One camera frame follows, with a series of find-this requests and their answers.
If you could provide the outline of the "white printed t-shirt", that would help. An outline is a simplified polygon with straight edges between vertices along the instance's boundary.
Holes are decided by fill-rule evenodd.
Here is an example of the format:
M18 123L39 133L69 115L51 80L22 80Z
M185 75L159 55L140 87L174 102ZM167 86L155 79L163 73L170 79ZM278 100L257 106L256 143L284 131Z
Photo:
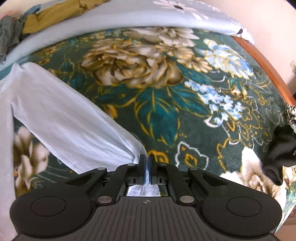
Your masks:
M41 146L81 174L138 163L142 143L95 104L35 63L14 64L1 80L1 240L16 231L9 218L13 192L13 130L19 120Z

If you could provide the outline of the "teal floral bed blanket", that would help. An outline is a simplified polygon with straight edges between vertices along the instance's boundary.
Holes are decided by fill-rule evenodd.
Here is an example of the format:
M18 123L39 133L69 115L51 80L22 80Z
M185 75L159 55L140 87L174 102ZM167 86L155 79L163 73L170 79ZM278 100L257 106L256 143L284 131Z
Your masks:
M271 195L287 219L295 167L275 185L261 169L288 104L232 37L193 28L117 28L62 40L14 64L35 63L79 92L139 140L156 161L201 168ZM16 197L78 173L19 121L13 146Z

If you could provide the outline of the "black garment at bed edge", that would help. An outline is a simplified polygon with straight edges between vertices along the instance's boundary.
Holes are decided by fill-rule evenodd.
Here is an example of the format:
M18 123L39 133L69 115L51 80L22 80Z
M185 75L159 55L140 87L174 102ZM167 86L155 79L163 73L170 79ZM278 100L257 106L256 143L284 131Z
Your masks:
M283 166L295 165L295 132L289 126L277 126L262 158L263 173L277 186L283 184Z

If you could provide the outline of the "light blue daisy quilt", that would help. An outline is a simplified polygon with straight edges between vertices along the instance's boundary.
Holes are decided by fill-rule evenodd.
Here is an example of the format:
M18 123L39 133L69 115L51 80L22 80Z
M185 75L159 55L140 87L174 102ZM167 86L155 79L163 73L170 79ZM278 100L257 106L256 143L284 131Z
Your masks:
M241 37L254 43L241 23L201 1L109 1L88 13L29 35L1 64L6 69L23 57L75 36L124 27L186 27Z

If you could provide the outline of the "mustard yellow knit sweater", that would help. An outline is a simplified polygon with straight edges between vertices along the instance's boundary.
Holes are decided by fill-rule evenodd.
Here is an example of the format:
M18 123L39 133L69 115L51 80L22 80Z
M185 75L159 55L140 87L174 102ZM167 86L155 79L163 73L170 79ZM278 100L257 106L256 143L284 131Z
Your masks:
M104 0L70 0L54 4L37 14L28 15L22 33L33 34L42 31L64 20L80 16L106 2Z

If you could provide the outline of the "grey sweatshirt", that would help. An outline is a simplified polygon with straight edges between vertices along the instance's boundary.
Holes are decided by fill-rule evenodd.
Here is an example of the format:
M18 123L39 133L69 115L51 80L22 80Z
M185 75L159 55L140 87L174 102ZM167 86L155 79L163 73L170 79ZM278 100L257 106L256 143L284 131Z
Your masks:
M24 18L8 15L1 18L1 62L4 62L8 52L20 43L24 21Z

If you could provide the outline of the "orange wooden bed frame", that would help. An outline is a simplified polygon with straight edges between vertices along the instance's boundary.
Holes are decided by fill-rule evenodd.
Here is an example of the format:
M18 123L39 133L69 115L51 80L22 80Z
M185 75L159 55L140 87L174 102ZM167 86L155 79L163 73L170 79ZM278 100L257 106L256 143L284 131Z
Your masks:
M271 63L264 57L264 55L261 54L261 52L249 41L240 37L232 36L232 38L260 65L260 67L278 89L278 92L281 94L283 99L289 104L295 105L295 98L290 92L288 86L285 84L284 80L271 65Z

